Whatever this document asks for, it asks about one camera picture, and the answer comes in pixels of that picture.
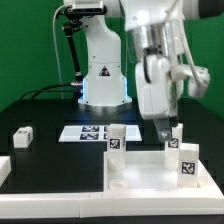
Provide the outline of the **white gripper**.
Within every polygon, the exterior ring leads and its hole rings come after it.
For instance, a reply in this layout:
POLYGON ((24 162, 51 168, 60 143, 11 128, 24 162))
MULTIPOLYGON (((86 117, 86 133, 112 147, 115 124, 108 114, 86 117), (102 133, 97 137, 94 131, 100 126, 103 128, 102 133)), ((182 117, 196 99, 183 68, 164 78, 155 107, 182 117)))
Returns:
POLYGON ((165 57, 146 55, 135 67, 139 111, 144 120, 153 120, 158 139, 171 139, 171 126, 178 125, 178 82, 171 78, 171 64, 165 57))

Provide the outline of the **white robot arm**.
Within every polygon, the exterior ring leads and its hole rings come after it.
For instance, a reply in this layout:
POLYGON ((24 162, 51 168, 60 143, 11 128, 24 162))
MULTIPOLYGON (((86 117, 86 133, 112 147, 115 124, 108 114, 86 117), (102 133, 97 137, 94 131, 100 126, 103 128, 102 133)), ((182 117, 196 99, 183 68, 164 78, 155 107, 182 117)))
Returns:
POLYGON ((210 82, 208 70, 194 65, 184 21, 217 16, 224 12, 224 4, 219 0, 63 1, 72 27, 83 28, 87 39, 88 73, 79 103, 102 109, 131 101, 120 71, 120 39, 105 24, 106 17, 122 16, 136 63, 140 114, 154 122, 160 141, 170 140, 178 125, 177 101, 183 90, 201 98, 210 82))

